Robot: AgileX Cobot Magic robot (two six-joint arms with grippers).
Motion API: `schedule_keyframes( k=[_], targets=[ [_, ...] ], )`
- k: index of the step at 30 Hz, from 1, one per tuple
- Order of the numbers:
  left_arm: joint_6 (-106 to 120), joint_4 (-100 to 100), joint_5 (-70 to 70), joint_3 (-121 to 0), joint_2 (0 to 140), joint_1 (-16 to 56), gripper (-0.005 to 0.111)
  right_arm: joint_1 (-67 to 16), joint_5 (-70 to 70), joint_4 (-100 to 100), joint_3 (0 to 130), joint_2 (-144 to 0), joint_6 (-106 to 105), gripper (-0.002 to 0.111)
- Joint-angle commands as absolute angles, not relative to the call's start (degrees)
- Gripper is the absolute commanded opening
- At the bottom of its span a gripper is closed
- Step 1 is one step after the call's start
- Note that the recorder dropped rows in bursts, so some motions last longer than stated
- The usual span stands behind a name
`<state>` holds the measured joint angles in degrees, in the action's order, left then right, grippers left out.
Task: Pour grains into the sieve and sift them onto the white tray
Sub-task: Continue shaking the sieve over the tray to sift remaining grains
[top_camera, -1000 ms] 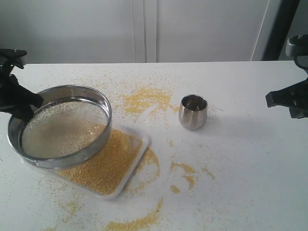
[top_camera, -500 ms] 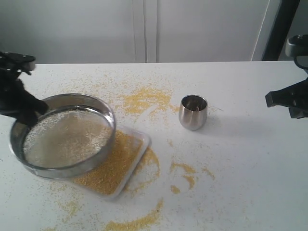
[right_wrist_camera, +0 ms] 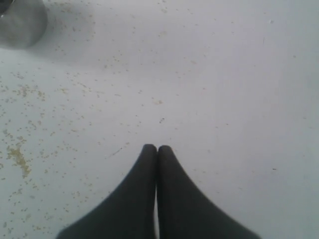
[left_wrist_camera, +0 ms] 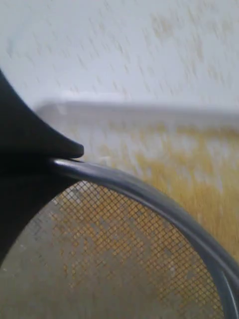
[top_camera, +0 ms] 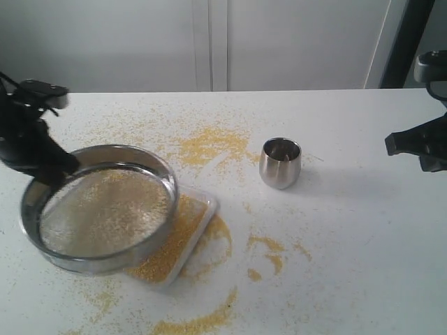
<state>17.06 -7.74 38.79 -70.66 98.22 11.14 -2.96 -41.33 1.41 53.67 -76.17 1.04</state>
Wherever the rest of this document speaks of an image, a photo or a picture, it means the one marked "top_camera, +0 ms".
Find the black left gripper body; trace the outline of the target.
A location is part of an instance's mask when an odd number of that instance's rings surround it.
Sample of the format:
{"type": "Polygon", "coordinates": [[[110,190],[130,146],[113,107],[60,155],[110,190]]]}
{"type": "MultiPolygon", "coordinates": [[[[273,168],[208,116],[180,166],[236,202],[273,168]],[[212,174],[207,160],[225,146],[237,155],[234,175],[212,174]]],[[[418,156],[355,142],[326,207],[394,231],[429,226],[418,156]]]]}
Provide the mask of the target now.
{"type": "Polygon", "coordinates": [[[41,174],[52,162],[45,152],[47,125],[38,108],[1,95],[1,162],[23,174],[41,174]]]}

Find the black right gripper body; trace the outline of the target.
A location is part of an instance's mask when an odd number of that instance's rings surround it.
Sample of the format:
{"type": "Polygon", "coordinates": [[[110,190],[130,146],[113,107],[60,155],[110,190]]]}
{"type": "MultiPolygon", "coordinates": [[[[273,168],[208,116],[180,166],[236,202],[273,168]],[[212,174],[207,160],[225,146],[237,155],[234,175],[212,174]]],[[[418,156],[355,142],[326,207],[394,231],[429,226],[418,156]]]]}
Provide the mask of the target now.
{"type": "Polygon", "coordinates": [[[419,162],[423,172],[447,171],[446,152],[439,154],[421,154],[419,156],[419,162]]]}

